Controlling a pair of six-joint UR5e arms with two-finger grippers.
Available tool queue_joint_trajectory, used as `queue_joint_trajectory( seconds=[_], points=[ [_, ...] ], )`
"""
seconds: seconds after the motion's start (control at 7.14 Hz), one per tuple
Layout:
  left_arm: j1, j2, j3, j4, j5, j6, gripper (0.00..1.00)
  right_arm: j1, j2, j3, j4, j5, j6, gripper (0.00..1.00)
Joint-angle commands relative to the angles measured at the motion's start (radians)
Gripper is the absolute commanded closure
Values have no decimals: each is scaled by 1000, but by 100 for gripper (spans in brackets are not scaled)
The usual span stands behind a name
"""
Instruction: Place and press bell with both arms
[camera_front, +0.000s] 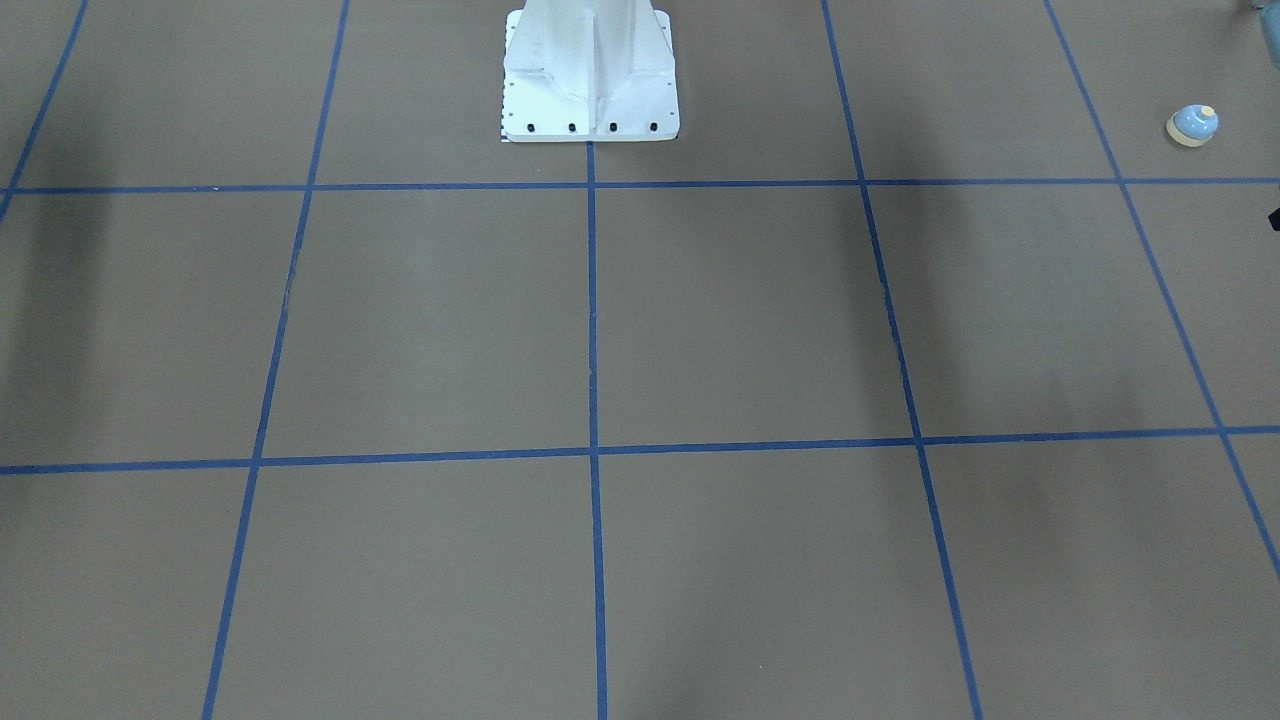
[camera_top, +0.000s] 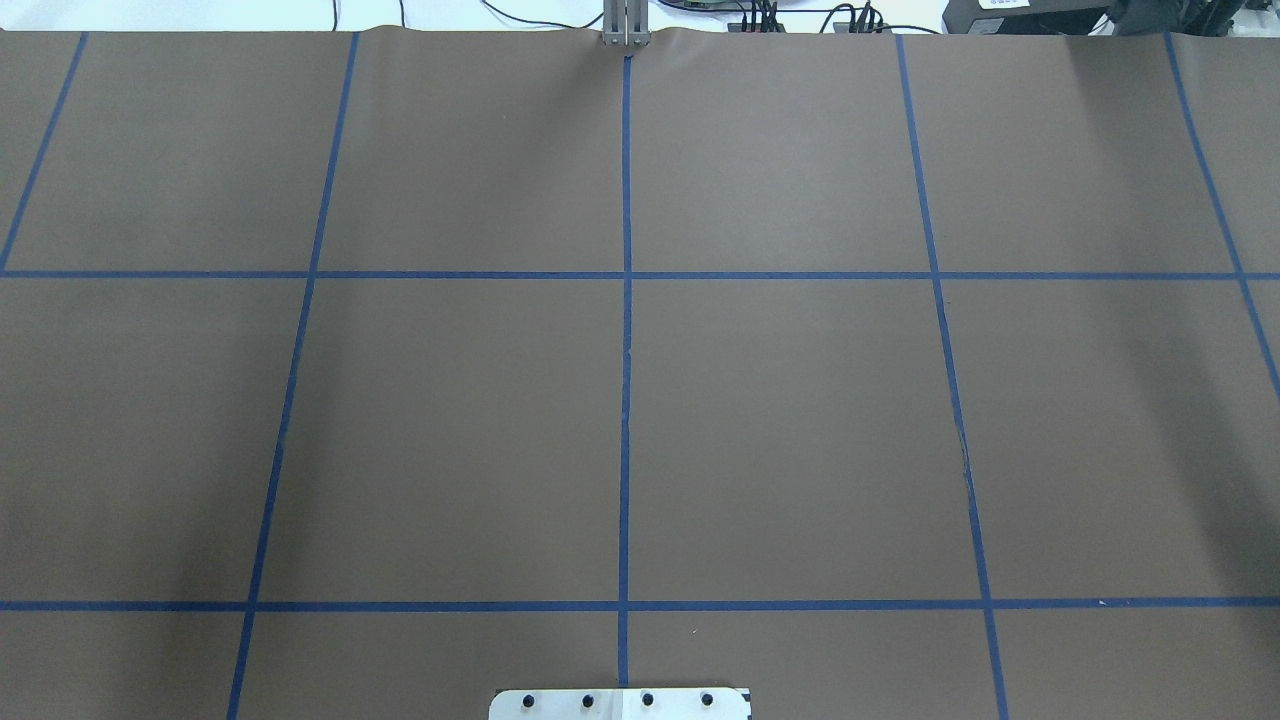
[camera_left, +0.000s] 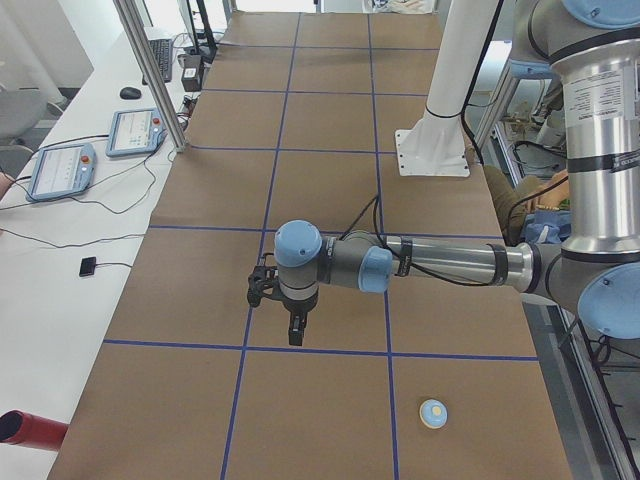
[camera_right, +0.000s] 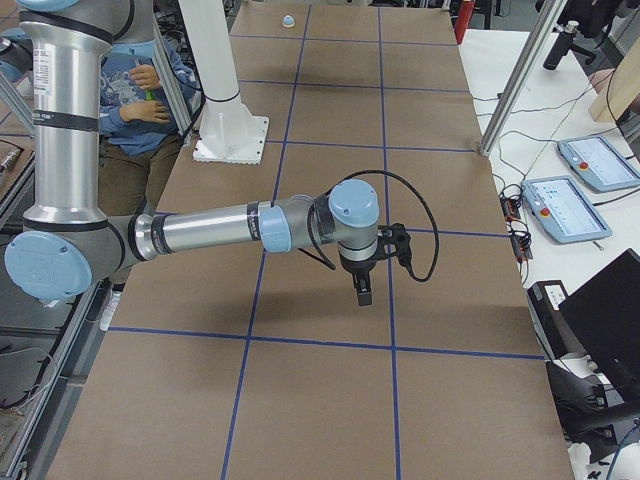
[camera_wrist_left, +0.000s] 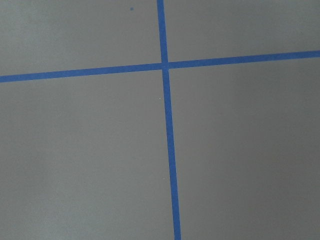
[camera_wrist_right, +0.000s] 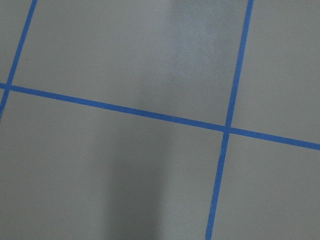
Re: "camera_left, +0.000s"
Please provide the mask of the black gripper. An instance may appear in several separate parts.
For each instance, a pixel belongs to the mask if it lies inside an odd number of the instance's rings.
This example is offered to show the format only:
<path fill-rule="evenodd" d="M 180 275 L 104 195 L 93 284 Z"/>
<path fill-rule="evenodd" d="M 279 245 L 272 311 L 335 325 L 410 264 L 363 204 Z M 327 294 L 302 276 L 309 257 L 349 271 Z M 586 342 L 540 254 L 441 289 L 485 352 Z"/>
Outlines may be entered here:
<path fill-rule="evenodd" d="M 317 293 L 314 293 L 304 300 L 294 300 L 285 297 L 282 301 L 285 309 L 290 312 L 288 327 L 288 343 L 290 346 L 303 345 L 308 313 L 316 307 L 317 301 Z"/>

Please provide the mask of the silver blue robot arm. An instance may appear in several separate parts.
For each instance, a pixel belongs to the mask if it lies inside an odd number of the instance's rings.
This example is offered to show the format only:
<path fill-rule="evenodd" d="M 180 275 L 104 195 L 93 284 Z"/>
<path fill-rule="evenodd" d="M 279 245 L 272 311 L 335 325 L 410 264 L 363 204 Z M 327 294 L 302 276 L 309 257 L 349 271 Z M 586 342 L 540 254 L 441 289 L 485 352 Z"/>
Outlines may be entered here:
<path fill-rule="evenodd" d="M 571 232 L 559 245 L 464 246 L 351 233 L 294 220 L 275 236 L 267 287 L 303 341 L 320 284 L 382 293 L 393 276 L 509 285 L 547 297 L 590 328 L 639 335 L 639 5 L 520 1 L 512 57 L 548 65 L 563 88 Z"/>

